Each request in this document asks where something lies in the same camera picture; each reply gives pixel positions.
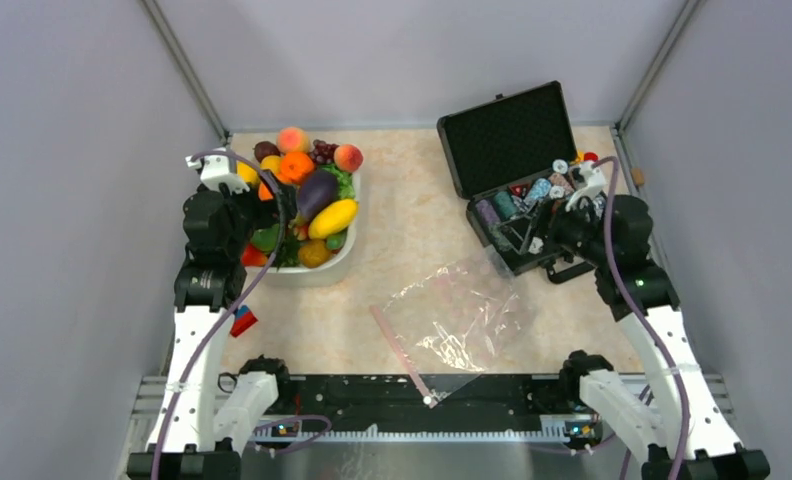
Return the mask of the purple eggplant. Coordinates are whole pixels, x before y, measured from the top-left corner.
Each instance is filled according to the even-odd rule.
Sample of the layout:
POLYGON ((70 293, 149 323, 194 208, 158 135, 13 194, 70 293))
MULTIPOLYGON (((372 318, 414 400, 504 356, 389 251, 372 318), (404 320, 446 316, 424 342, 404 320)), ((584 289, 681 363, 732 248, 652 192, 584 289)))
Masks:
POLYGON ((316 170, 297 190, 298 216, 309 222, 338 198, 338 178, 328 170, 316 170))

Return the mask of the clear zip top bag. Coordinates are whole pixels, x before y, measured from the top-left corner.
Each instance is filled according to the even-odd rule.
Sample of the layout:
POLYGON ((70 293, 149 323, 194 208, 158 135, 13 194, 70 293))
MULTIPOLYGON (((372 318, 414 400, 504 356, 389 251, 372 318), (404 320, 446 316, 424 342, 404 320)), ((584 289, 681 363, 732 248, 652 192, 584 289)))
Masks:
POLYGON ((428 409, 494 373, 538 317, 491 247, 438 268, 370 312, 428 409))

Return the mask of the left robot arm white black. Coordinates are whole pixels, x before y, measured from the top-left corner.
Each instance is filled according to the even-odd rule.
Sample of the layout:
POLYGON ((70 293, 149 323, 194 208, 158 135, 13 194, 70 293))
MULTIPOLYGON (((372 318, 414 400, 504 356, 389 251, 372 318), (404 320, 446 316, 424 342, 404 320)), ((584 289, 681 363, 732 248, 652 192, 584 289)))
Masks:
POLYGON ((130 479, 238 479, 256 422, 291 404, 292 386, 270 373, 243 375, 230 405, 217 407, 220 362, 236 311, 254 289, 242 257, 259 228, 284 239, 295 191, 263 202, 253 190, 200 187, 183 205, 186 258, 174 282, 172 358, 155 426, 129 455, 130 479))

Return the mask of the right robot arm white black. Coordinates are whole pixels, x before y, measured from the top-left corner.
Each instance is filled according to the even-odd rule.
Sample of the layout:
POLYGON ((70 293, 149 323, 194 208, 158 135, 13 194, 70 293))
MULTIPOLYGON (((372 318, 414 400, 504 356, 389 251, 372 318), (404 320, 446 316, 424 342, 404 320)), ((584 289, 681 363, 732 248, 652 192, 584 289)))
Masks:
POLYGON ((594 410, 625 444, 644 479, 765 479, 765 453, 744 445, 711 393, 690 346, 678 294, 650 256, 647 204, 611 196, 550 201, 536 209, 536 233, 594 268, 602 301, 644 367, 654 406, 631 393, 602 356, 571 353, 558 385, 572 412, 594 410))

